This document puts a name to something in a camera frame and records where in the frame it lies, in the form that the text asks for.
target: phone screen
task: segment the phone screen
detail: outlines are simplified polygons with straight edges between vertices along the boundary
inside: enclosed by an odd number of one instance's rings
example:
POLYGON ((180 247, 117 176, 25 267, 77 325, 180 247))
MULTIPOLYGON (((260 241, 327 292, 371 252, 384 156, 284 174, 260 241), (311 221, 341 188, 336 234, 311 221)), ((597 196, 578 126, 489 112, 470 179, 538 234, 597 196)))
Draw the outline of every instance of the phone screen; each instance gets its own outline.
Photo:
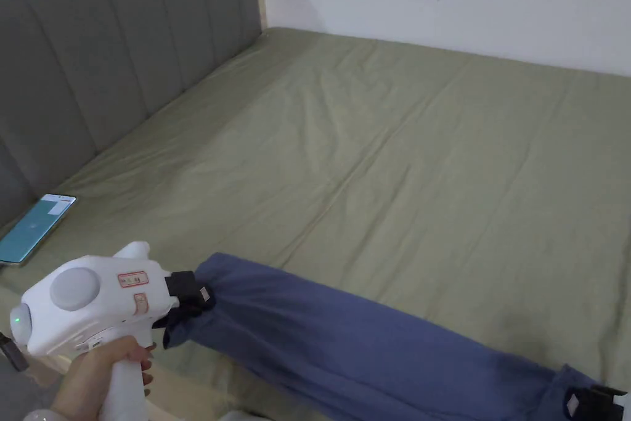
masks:
POLYGON ((22 263, 75 201, 70 195, 46 194, 0 240, 0 262, 22 263))

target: blue fabric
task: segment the blue fabric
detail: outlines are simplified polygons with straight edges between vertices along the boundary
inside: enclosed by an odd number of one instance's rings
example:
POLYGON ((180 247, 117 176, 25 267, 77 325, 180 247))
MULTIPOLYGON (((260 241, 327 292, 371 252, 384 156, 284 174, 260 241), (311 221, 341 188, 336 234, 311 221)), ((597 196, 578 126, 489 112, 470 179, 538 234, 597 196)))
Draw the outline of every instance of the blue fabric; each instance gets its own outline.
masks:
POLYGON ((195 272, 216 307, 168 330, 227 354, 336 421, 561 421, 556 373, 423 319, 216 254, 195 272))

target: bed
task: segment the bed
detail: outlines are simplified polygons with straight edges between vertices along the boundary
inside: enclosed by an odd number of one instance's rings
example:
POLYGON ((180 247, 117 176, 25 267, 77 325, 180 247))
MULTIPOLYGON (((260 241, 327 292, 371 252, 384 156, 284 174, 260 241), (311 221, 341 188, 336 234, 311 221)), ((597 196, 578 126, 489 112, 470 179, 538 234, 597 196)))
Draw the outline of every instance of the bed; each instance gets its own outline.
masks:
MULTIPOLYGON (((625 389, 630 98, 620 76, 271 28, 58 186, 78 203, 0 301, 146 240, 168 269, 231 253, 625 389)), ((178 417, 323 419, 191 343, 155 370, 178 417)))

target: device handle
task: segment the device handle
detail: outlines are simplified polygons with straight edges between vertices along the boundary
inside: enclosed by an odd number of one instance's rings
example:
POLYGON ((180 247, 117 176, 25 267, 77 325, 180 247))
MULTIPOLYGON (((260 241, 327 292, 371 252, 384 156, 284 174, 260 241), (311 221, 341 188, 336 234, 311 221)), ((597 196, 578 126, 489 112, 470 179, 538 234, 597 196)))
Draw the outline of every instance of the device handle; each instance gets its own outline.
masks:
POLYGON ((121 361, 112 367, 110 389, 99 421, 147 421, 142 371, 138 362, 121 361))

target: upholstered headboard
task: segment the upholstered headboard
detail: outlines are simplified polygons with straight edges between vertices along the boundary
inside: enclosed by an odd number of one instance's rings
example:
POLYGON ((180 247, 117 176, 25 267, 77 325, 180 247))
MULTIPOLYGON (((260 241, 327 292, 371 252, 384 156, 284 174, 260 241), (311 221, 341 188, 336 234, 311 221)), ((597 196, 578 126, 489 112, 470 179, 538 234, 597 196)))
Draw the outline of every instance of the upholstered headboard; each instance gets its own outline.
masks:
POLYGON ((258 0, 0 0, 0 224, 260 32, 258 0))

